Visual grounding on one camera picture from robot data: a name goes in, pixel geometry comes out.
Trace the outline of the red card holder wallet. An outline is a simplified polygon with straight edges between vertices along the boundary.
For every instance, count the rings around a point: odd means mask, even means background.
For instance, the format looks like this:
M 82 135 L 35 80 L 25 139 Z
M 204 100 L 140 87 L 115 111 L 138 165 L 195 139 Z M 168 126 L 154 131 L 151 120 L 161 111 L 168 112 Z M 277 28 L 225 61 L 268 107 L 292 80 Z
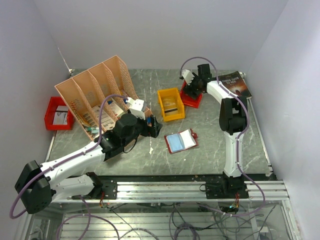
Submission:
M 170 154 L 182 152 L 199 145 L 198 135 L 192 128 L 165 135 L 164 140 Z

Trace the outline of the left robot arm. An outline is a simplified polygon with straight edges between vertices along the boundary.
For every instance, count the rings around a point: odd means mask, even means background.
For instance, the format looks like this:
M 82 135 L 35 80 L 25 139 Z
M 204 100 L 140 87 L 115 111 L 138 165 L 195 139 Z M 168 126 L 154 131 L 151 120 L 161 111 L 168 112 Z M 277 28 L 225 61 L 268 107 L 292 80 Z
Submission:
M 82 195 L 98 198 L 103 185 L 94 174 L 73 177 L 73 174 L 93 165 L 109 160 L 121 153 L 138 137 L 157 138 L 162 124 L 154 115 L 142 119 L 132 113 L 125 113 L 111 130 L 100 134 L 83 148 L 64 157 L 38 164 L 27 163 L 14 188 L 28 214 L 38 213 L 57 199 Z

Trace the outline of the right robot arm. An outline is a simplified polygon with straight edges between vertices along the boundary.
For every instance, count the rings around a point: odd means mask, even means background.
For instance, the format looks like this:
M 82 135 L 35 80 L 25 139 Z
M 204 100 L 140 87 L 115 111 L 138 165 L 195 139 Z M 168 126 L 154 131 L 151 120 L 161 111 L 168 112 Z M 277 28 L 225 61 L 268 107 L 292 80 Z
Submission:
M 180 78 L 185 81 L 182 91 L 193 99 L 201 93 L 208 93 L 220 103 L 219 127 L 226 143 L 222 174 L 206 182 L 200 189 L 208 199 L 246 198 L 248 194 L 242 170 L 242 143 L 248 129 L 247 99 L 230 92 L 218 77 L 214 78 L 209 64 L 201 64 L 197 70 L 198 73 L 187 69 L 180 71 Z

